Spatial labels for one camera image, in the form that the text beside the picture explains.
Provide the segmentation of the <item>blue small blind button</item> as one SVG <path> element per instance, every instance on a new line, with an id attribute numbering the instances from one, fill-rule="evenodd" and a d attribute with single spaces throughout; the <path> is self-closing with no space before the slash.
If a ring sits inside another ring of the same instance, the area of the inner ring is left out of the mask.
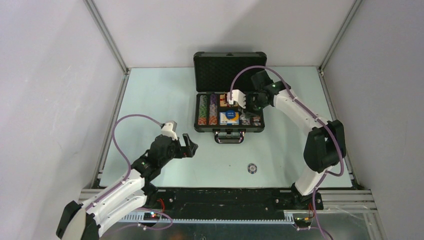
<path id="1" fill-rule="evenodd" d="M 236 117 L 236 112 L 233 110 L 228 110 L 225 112 L 225 116 L 227 119 L 234 119 Z"/>

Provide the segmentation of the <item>red card deck box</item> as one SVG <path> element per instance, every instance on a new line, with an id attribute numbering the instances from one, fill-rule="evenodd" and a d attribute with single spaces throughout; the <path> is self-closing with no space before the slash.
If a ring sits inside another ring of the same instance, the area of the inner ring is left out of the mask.
<path id="1" fill-rule="evenodd" d="M 228 101 L 227 101 L 227 95 L 225 93 L 219 95 L 219 106 L 222 107 L 222 108 L 230 106 Z"/>

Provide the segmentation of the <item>black poker case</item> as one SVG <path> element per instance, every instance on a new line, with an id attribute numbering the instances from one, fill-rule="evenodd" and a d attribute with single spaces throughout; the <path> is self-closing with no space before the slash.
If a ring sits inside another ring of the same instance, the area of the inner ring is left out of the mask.
<path id="1" fill-rule="evenodd" d="M 235 106 L 220 107 L 220 95 L 230 91 L 234 78 L 240 71 L 250 66 L 265 66 L 267 55 L 264 52 L 204 52 L 193 56 L 195 88 L 197 91 L 194 129 L 198 133 L 212 133 L 218 144 L 240 144 L 246 133 L 261 133 L 265 129 L 265 120 L 261 114 L 261 126 L 242 125 L 242 108 Z M 217 94 L 217 125 L 209 124 L 210 95 Z M 201 95 L 207 95 L 207 125 L 198 125 L 199 101 Z M 239 113 L 238 125 L 220 125 L 219 113 L 233 110 Z"/>

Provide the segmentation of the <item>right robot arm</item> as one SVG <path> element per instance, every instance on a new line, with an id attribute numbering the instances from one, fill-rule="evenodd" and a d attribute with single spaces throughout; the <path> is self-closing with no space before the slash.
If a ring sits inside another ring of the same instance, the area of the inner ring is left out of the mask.
<path id="1" fill-rule="evenodd" d="M 303 159 L 305 168 L 293 184 L 291 204 L 304 209 L 311 196 L 327 175 L 340 177 L 345 172 L 346 142 L 344 125 L 339 120 L 329 120 L 307 107 L 294 90 L 279 75 L 273 81 L 270 68 L 260 67 L 251 77 L 254 93 L 238 97 L 239 106 L 246 115 L 257 115 L 270 106 L 284 113 L 306 135 Z"/>

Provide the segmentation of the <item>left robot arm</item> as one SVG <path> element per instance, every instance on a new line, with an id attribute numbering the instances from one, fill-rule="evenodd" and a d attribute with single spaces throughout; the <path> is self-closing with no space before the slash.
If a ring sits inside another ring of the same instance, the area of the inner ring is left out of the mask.
<path id="1" fill-rule="evenodd" d="M 158 189 L 151 183 L 162 168 L 173 159 L 192 158 L 198 145 L 183 134 L 179 139 L 159 135 L 150 148 L 136 159 L 129 173 L 95 196 L 77 203 L 71 201 L 62 212 L 56 236 L 61 240 L 98 240 L 116 222 L 130 212 L 153 208 L 158 202 Z"/>

